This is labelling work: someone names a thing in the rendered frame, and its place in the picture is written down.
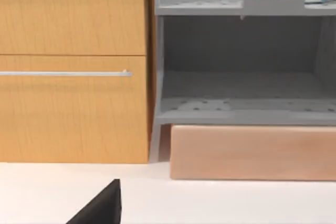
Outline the plain wooden drawer front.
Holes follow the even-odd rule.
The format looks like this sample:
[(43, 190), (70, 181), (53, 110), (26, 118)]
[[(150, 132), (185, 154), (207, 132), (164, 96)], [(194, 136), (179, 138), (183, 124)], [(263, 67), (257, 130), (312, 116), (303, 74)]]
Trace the plain wooden drawer front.
[(145, 52), (145, 0), (0, 0), (0, 54)]

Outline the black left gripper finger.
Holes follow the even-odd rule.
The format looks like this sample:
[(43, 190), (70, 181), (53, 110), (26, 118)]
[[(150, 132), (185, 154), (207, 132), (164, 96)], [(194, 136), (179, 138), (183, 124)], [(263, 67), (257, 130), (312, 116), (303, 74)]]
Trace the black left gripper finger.
[(121, 224), (121, 182), (114, 179), (66, 224)]

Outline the wooden cupboard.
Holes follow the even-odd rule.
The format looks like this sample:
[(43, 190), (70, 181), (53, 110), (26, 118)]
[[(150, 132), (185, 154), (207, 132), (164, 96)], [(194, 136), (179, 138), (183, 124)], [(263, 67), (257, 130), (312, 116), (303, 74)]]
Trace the wooden cupboard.
[[(100, 55), (100, 56), (144, 56), (146, 58), (146, 88), (147, 88), (147, 109), (148, 109), (148, 137), (152, 130), (153, 105), (152, 105), (152, 0), (145, 0), (145, 28), (146, 28), (146, 52), (144, 55)], [(23, 55), (23, 56), (93, 56), (93, 55)]]

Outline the grey open shelf unit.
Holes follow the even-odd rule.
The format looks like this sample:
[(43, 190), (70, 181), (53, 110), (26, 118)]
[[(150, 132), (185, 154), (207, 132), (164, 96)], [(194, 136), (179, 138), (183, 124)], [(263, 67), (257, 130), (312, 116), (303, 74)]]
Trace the grey open shelf unit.
[(336, 0), (154, 0), (164, 125), (336, 127)]

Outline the pale wooden drawer front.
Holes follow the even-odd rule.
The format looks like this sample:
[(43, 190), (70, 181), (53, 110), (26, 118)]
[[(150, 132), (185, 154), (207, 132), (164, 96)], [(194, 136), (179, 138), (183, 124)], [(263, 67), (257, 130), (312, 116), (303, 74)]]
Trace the pale wooden drawer front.
[(336, 181), (336, 126), (175, 125), (170, 175)]

